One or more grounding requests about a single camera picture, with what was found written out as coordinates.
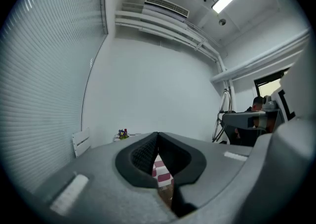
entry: red and white checkered cloth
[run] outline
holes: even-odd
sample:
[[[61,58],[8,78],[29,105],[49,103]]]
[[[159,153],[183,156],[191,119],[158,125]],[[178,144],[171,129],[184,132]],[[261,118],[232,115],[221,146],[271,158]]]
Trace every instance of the red and white checkered cloth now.
[[[153,166],[153,178],[158,180],[158,187],[173,184],[173,177],[158,155]]]

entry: black hair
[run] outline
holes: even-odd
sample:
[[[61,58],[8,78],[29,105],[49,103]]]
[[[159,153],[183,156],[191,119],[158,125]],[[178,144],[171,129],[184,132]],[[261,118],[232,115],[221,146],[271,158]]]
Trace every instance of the black hair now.
[[[262,96],[258,96],[258,97],[255,97],[253,99],[253,104],[263,104],[263,97]]]

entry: white shutter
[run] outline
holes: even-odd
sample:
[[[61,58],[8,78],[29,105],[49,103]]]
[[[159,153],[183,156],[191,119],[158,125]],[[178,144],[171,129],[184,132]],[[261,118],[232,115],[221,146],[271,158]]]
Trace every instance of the white shutter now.
[[[75,157],[84,91],[105,38],[100,0],[19,0],[0,36],[0,151],[34,191]]]

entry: window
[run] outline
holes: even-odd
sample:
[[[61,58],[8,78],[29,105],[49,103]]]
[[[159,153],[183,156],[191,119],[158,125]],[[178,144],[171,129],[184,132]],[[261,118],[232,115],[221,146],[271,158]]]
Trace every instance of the window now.
[[[288,68],[255,80],[254,82],[258,96],[271,95],[275,90],[280,88],[280,79],[287,73],[287,71]]]

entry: corrugated wall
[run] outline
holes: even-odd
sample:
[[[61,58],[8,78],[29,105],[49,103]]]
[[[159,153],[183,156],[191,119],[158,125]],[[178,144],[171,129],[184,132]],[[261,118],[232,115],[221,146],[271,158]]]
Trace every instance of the corrugated wall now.
[[[105,38],[100,0],[19,0],[0,34],[0,153],[34,191],[74,159],[89,72]]]

